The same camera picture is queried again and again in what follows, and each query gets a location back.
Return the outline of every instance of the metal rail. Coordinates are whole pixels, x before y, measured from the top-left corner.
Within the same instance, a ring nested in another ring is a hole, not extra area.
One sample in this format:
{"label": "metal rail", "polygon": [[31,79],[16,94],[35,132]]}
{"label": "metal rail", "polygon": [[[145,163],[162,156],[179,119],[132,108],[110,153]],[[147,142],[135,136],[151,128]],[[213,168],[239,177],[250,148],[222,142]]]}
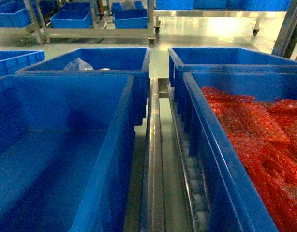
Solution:
{"label": "metal rail", "polygon": [[154,16],[157,17],[283,18],[285,15],[285,11],[154,11]]}
{"label": "metal rail", "polygon": [[164,232],[163,157],[158,79],[150,81],[140,232]]}

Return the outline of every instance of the empty blue bin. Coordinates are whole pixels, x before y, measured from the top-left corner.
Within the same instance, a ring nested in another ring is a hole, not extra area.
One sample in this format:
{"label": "empty blue bin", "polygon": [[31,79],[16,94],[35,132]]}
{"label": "empty blue bin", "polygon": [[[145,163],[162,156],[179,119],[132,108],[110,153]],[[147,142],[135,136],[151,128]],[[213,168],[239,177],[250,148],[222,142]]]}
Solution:
{"label": "empty blue bin", "polygon": [[193,0],[156,0],[156,10],[192,10]]}
{"label": "empty blue bin", "polygon": [[23,28],[29,24],[29,14],[23,4],[10,2],[0,6],[0,27]]}
{"label": "empty blue bin", "polygon": [[188,71],[297,72],[296,61],[244,48],[170,48],[169,55],[175,101],[181,101],[183,73]]}
{"label": "empty blue bin", "polygon": [[0,51],[0,77],[44,60],[44,51]]}
{"label": "empty blue bin", "polygon": [[0,78],[0,232],[122,232],[134,147],[126,75]]}
{"label": "empty blue bin", "polygon": [[227,0],[194,0],[193,7],[200,10],[226,10]]}
{"label": "empty blue bin", "polygon": [[90,4],[65,4],[53,17],[51,22],[54,28],[90,28],[93,24]]}
{"label": "empty blue bin", "polygon": [[136,107],[138,112],[136,124],[142,125],[142,119],[146,117],[145,105],[149,86],[149,48],[81,48],[23,68],[18,73],[70,73],[63,69],[77,58],[81,58],[94,68],[94,71],[87,71],[88,73],[128,74],[135,77],[135,85],[138,89],[135,94],[136,99],[139,100]]}
{"label": "empty blue bin", "polygon": [[297,73],[186,72],[183,81],[185,130],[191,135],[190,155],[201,163],[207,183],[209,231],[278,232],[201,88],[252,95],[257,101],[297,100]]}
{"label": "empty blue bin", "polygon": [[142,2],[134,2],[137,9],[123,10],[119,3],[112,4],[115,28],[148,28],[148,13]]}

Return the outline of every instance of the stainless steel frame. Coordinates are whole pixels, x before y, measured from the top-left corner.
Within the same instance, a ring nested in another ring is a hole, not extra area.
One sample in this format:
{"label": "stainless steel frame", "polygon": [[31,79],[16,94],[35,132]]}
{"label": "stainless steel frame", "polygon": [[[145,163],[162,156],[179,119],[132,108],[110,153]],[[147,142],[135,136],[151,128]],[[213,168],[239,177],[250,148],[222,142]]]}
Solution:
{"label": "stainless steel frame", "polygon": [[34,13],[31,0],[24,0],[25,7],[29,13],[31,24],[24,28],[0,28],[0,36],[31,36],[36,38],[39,45],[43,44],[43,38],[40,32],[39,23]]}

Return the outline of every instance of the bin rim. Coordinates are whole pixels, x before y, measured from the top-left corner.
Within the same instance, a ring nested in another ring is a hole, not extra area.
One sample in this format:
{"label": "bin rim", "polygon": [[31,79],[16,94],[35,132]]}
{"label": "bin rim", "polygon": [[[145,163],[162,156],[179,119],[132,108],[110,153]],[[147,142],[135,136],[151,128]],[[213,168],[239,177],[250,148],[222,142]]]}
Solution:
{"label": "bin rim", "polygon": [[123,49],[146,49],[146,53],[145,53],[145,56],[144,56],[144,61],[143,61],[143,64],[142,64],[142,69],[141,70],[108,70],[108,71],[102,71],[102,70],[93,70],[93,71],[74,71],[74,72],[77,72],[77,73],[84,73],[84,72],[87,72],[87,73],[102,73],[102,74],[122,74],[124,71],[128,71],[127,75],[131,74],[132,75],[136,75],[136,76],[143,76],[143,75],[147,75],[148,72],[149,72],[149,62],[150,62],[150,55],[151,55],[151,49],[148,48],[148,47],[95,47],[95,48],[77,48],[77,49],[74,49],[72,51],[69,51],[67,53],[64,53],[62,55],[59,55],[57,57],[54,57],[52,59],[48,59],[48,60],[44,60],[44,61],[41,61],[41,62],[38,62],[36,64],[32,64],[28,67],[25,67],[23,69],[20,69],[18,70],[16,73],[19,74],[19,73],[31,73],[31,74],[36,74],[36,73],[66,73],[66,72],[69,72],[71,73],[70,71],[64,71],[64,70],[27,70],[29,68],[33,68],[33,67],[36,67],[40,64],[43,64],[43,63],[46,63],[50,60],[53,60],[53,59],[56,59],[56,58],[59,58],[61,56],[64,56],[64,55],[67,55],[67,54],[70,54],[70,53],[73,53],[75,51],[80,51],[80,50],[100,50],[100,49],[115,49],[115,50],[123,50]]}

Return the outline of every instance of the metal pole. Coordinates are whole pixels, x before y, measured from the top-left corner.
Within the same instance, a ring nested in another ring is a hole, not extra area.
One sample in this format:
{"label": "metal pole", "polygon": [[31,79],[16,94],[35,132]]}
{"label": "metal pole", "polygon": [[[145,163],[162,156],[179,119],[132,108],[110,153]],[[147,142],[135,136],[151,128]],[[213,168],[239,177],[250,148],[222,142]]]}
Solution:
{"label": "metal pole", "polygon": [[42,34],[40,32],[39,23],[38,23],[38,20],[36,18],[36,15],[34,13],[31,0],[24,0],[24,4],[25,4],[25,7],[26,7],[26,9],[28,11],[31,23],[34,25],[34,36],[36,37],[36,40],[37,40],[38,44],[42,45],[43,44]]}
{"label": "metal pole", "polygon": [[155,46],[154,34],[154,5],[155,0],[148,0],[148,39],[151,47]]}
{"label": "metal pole", "polygon": [[140,232],[164,232],[163,158],[158,79],[150,81]]}
{"label": "metal pole", "polygon": [[297,43],[297,0],[292,0],[272,54],[290,58]]}

